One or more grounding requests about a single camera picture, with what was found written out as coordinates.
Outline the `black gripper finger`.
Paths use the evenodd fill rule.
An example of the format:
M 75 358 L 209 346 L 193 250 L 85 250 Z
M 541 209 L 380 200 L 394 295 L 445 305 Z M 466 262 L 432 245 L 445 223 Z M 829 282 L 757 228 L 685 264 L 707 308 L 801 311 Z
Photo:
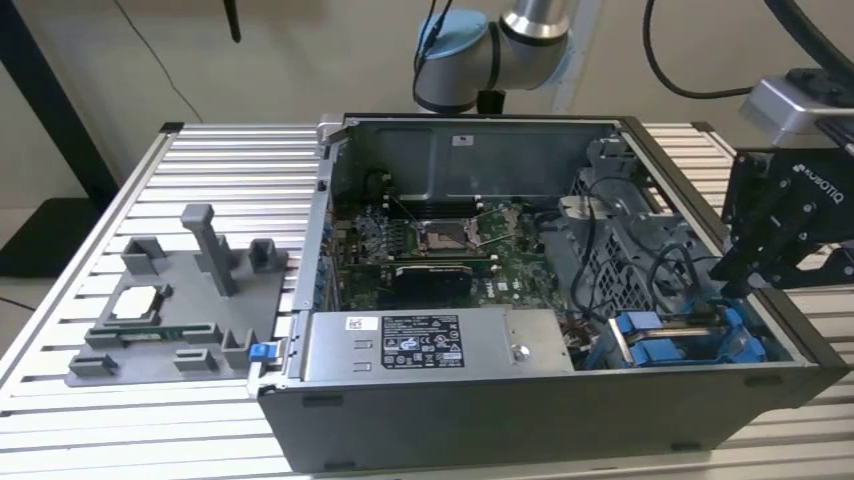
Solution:
M 724 254 L 709 270 L 715 280 L 787 280 L 793 265 L 784 248 L 792 239 L 784 201 L 791 193 L 793 151 L 739 150 L 729 168 L 720 219 L 729 226 Z
M 757 241 L 740 240 L 723 257 L 723 297 L 743 298 L 755 290 L 800 289 L 852 283 L 852 241 L 835 246 L 820 264 L 801 262 L 820 245 L 797 235 Z

